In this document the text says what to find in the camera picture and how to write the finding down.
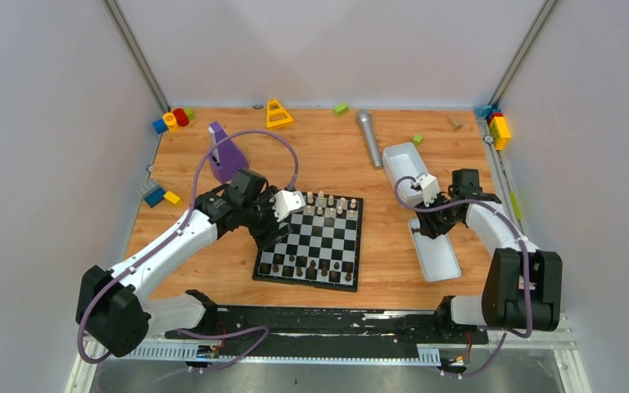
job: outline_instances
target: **white box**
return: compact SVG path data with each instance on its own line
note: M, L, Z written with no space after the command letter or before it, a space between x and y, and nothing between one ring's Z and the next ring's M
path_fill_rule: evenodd
M425 167L419 151L416 150L416 146L411 142L384 149L382 166L384 166L384 171L387 173L387 178L392 188L394 188L396 181L403 176L416 178L420 174L428 172L428 168ZM416 206L423 202L423 194L412 189L410 181L400 184L399 189L401 200L409 205Z

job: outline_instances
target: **red block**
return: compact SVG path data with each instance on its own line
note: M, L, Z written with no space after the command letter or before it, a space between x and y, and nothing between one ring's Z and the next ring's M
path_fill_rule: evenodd
M502 112L491 113L491 114L488 116L488 119L487 119L487 120L488 120L488 125L491 125L491 122L493 121L493 118L494 118L494 117L496 117L496 116L499 116L499 117L504 117L504 116L503 116L503 114L502 114Z
M179 127L186 127L187 125L189 125L189 118L184 112L184 109L177 108L172 111L172 114L174 115L175 119L177 119L177 124L179 124Z

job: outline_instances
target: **white plastic container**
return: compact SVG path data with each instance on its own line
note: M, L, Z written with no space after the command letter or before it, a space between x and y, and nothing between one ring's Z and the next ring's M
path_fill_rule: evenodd
M434 239L415 233L414 229L420 228L419 219L409 221L411 238L414 239L416 255L421 263L421 270L427 282L436 282L459 278L462 270L459 261L452 248L452 243L447 235L441 235Z
M416 146L411 142L384 149L382 166L384 166L384 171L387 173L387 178L392 187L403 176L417 177L428 172L428 168L425 167L419 151L416 150ZM400 184L399 189L401 200L409 205L416 206L423 202L423 194L412 189L410 181Z

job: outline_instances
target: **blue block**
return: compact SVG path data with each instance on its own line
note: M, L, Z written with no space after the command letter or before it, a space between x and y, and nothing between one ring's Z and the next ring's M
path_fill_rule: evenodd
M163 119L156 120L153 122L153 128L156 129L157 133L164 133L167 131L167 124Z
M165 190L163 190L162 187L158 187L154 192L151 192L148 196L143 198L151 208L156 207L163 199L165 199Z
M485 119L486 116L491 113L492 109L493 107L490 105L478 106L476 108L473 108L473 114L476 116L477 119Z

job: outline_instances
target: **yellow block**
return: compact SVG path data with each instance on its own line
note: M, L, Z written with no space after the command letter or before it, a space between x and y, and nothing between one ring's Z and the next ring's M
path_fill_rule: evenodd
M177 124L177 119L174 117L172 112L165 113L163 115L163 120L165 121L165 124L167 125L168 130L177 131L179 129L179 124Z
M510 134L508 124L505 121L505 117L495 116L491 125L488 126L491 130L491 135L496 141L496 150L503 150L508 146L510 141Z
M180 198L179 196L177 196L177 194L175 194L172 191L168 191L165 192L165 195L163 196L169 203L175 205L175 206L180 206L182 205L182 198Z
M286 108L278 100L269 100L266 104L266 129L280 129L293 123Z

